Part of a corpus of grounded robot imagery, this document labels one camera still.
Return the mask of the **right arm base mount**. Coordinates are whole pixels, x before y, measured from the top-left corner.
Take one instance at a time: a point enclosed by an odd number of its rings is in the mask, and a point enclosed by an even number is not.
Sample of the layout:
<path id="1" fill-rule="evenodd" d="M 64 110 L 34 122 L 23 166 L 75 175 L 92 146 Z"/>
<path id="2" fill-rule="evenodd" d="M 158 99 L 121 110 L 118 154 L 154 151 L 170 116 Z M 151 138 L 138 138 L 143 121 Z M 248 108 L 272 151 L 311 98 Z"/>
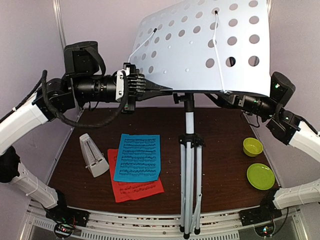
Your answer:
<path id="1" fill-rule="evenodd" d="M 271 237 L 276 232 L 275 219 L 281 216 L 281 210 L 269 210 L 267 207 L 256 207 L 239 212 L 242 226 L 253 225 L 255 233 L 262 238 Z"/>

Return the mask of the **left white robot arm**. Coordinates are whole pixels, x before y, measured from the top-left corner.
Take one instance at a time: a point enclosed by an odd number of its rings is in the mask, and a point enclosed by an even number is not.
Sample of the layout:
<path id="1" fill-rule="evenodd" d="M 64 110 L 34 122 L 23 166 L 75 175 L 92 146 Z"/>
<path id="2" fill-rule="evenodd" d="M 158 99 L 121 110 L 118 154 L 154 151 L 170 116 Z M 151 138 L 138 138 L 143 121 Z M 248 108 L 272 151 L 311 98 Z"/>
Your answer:
<path id="1" fill-rule="evenodd" d="M 32 132 L 56 119 L 72 128 L 104 128 L 120 113 L 133 112 L 136 102 L 170 95 L 173 90 L 148 80 L 129 61 L 107 75 L 96 41 L 67 45 L 63 57 L 63 77 L 48 80 L 48 72 L 44 70 L 30 93 L 0 120 L 0 181 L 17 186 L 41 204 L 46 217 L 54 222 L 85 226 L 89 213 L 69 207 L 61 191 L 34 176 L 23 164 L 16 143 L 31 139 Z M 119 105 L 110 116 L 96 123 L 80 123 L 65 116 L 67 111 L 91 102 Z"/>

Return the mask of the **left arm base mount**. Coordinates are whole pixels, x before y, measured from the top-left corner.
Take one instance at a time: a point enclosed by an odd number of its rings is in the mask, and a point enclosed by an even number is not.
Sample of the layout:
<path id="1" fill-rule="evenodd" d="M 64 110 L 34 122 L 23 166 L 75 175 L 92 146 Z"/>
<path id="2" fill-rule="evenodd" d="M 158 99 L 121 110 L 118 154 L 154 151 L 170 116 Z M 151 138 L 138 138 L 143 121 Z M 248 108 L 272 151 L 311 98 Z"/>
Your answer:
<path id="1" fill-rule="evenodd" d="M 85 210 L 67 207 L 64 211 L 44 208 L 46 217 L 55 222 L 53 233 L 58 239 L 69 238 L 77 227 L 86 227 L 90 213 Z"/>

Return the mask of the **silver tripod stand legs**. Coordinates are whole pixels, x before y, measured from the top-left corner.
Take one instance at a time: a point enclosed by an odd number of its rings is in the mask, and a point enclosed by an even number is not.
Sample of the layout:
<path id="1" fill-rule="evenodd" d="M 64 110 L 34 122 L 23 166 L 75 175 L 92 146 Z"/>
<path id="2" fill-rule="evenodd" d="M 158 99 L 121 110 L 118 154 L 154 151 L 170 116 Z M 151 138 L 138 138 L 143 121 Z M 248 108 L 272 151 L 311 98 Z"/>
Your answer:
<path id="1" fill-rule="evenodd" d="M 180 231 L 188 240 L 191 233 L 201 233 L 202 166 L 204 139 L 195 133 L 195 101 L 192 93 L 173 95 L 174 103 L 184 104 L 185 134 L 180 145 Z"/>

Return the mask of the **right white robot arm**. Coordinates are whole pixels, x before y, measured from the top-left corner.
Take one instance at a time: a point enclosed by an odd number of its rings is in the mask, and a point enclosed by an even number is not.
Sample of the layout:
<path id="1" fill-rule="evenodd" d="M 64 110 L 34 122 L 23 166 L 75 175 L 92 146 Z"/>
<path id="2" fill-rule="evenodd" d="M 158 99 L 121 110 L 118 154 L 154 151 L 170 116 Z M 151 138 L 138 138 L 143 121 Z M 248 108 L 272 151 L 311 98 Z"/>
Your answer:
<path id="1" fill-rule="evenodd" d="M 282 73 L 270 77 L 270 95 L 256 97 L 248 94 L 206 94 L 218 107 L 239 109 L 260 117 L 274 138 L 316 161 L 320 159 L 320 133 L 304 117 L 285 109 L 294 94 L 295 85 Z M 291 188 L 271 190 L 256 210 L 259 220 L 268 220 L 276 210 L 319 202 L 320 181 L 314 180 Z"/>

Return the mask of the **blue sheet music paper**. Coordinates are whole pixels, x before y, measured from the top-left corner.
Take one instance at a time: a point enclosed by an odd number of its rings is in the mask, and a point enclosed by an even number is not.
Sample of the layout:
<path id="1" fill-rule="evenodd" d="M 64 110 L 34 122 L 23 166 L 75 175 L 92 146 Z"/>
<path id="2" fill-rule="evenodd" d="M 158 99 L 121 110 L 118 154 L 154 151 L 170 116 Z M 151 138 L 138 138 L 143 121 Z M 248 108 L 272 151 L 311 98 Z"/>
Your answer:
<path id="1" fill-rule="evenodd" d="M 113 176 L 115 182 L 154 182 L 159 179 L 160 172 L 159 135 L 121 135 Z"/>

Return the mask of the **white perforated music stand desk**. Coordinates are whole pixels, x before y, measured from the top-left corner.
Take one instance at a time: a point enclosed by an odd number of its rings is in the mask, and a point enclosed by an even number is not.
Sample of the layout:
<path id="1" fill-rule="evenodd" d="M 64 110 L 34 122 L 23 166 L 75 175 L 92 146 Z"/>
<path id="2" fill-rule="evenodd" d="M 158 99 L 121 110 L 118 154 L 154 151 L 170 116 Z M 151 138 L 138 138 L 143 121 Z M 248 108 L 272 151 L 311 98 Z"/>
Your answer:
<path id="1" fill-rule="evenodd" d="M 175 92 L 270 95 L 265 0 L 185 0 L 146 16 L 130 62 Z"/>

